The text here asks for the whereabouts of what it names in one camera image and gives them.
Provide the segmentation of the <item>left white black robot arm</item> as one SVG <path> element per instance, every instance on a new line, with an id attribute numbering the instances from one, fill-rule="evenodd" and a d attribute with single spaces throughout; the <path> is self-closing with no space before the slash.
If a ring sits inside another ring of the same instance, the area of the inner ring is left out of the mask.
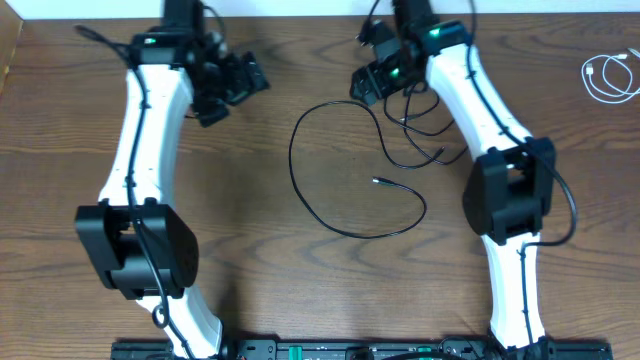
<path id="1" fill-rule="evenodd" d="M 266 90 L 252 53 L 225 37 L 159 26 L 110 43 L 127 69 L 127 104 L 113 165 L 93 205 L 77 209 L 76 233 L 103 286 L 136 302 L 167 342 L 132 359 L 233 359 L 234 342 L 209 309 L 196 277 L 199 248 L 175 209 L 177 150 L 184 121 L 209 127 Z"/>

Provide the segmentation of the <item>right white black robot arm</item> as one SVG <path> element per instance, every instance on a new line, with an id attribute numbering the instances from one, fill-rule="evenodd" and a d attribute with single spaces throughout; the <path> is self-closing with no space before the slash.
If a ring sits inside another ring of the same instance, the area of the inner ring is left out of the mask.
<path id="1" fill-rule="evenodd" d="M 367 105 L 423 83 L 448 108 L 472 159 L 462 204 L 488 255 L 490 333 L 502 351 L 542 341 L 537 248 L 551 210 L 555 148 L 534 137 L 492 85 L 471 34 L 458 21 L 368 20 L 358 36 L 375 60 L 356 70 L 350 95 Z"/>

